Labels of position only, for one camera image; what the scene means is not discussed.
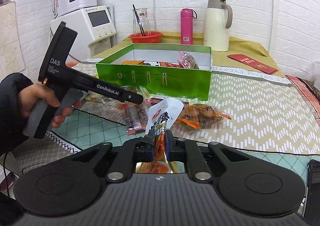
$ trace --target pink water bottle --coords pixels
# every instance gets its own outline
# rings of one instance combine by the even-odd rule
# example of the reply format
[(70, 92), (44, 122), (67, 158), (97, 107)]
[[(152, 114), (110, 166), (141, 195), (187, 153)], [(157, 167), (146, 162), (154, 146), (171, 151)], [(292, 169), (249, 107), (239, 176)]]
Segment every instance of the pink water bottle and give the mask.
[(197, 18), (197, 13), (191, 9), (182, 9), (180, 12), (181, 24), (181, 44), (193, 44), (193, 18)]

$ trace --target green box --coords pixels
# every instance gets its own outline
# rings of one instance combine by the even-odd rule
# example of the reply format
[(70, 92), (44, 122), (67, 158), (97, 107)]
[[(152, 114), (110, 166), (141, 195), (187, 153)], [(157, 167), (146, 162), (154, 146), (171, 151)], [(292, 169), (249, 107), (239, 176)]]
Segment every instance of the green box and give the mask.
[[(179, 51), (190, 53), (200, 70), (122, 64), (125, 60), (177, 63)], [(131, 44), (96, 64), (100, 79), (118, 86), (145, 86), (151, 94), (207, 101), (211, 81), (211, 48), (181, 44)]]

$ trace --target glass carafe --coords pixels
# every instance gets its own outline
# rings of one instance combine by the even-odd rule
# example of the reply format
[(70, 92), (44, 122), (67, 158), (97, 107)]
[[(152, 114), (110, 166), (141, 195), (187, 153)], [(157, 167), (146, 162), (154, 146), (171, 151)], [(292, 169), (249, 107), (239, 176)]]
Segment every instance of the glass carafe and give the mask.
[(149, 36), (150, 24), (147, 8), (133, 9), (133, 34), (136, 36)]

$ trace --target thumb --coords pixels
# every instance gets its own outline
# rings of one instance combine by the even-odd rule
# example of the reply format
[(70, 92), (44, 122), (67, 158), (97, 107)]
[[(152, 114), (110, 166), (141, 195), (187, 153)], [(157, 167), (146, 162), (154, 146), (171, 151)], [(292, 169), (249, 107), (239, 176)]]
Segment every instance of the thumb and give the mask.
[(60, 106), (60, 102), (51, 88), (41, 84), (34, 84), (34, 86), (35, 89), (33, 90), (33, 96), (35, 98), (45, 99), (52, 107)]

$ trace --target red logo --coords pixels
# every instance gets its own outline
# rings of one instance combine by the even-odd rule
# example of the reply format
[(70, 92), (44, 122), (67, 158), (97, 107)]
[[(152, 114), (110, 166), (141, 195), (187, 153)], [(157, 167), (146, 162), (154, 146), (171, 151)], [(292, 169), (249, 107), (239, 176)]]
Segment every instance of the red logo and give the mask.
[(162, 109), (158, 110), (155, 115), (153, 115), (152, 120), (154, 121), (160, 114)]

